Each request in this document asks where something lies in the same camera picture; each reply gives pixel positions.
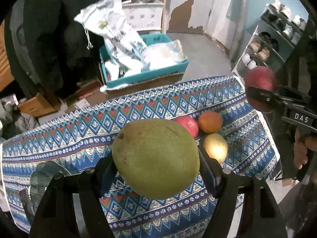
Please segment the right hand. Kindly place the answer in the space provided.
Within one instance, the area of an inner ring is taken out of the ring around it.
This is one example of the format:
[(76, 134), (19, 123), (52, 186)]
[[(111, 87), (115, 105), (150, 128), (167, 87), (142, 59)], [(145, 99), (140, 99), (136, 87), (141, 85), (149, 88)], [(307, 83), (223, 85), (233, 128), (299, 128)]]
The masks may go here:
[(307, 152), (311, 150), (316, 152), (317, 139), (316, 136), (307, 136), (305, 141), (301, 140), (301, 132), (299, 127), (296, 129), (294, 144), (294, 165), (297, 169), (301, 169), (308, 162)]

